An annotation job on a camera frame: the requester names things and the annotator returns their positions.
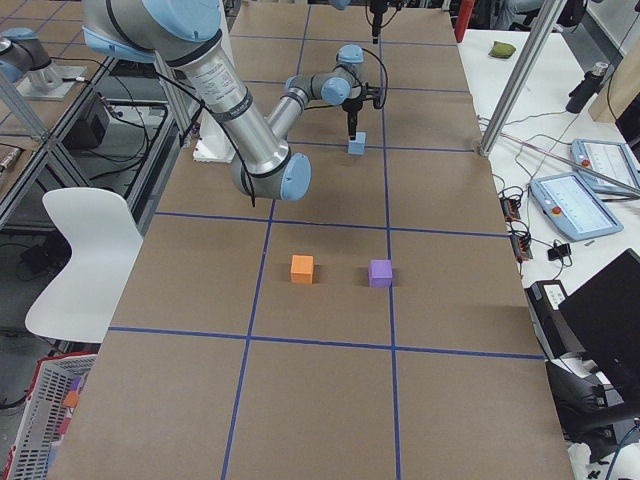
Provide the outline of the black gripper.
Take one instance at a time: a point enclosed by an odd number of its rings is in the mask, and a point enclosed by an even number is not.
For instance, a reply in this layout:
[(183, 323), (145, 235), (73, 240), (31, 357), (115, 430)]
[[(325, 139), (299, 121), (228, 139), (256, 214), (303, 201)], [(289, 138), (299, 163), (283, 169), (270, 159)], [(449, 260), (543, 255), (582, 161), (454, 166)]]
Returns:
[(357, 136), (358, 112), (363, 108), (364, 101), (360, 98), (349, 98), (342, 103), (342, 109), (347, 112), (347, 127), (350, 139)]
[(381, 33), (384, 13), (388, 10), (387, 0), (370, 0), (369, 11), (372, 13), (372, 37), (378, 38)]

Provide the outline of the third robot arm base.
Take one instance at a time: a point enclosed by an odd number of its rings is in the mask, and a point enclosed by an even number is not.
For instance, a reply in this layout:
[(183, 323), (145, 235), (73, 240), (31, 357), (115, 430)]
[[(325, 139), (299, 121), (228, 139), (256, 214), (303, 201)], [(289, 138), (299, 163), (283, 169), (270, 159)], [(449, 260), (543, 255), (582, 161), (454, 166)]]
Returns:
[(25, 27), (1, 32), (1, 72), (26, 99), (62, 101), (87, 68), (57, 64), (36, 33)]

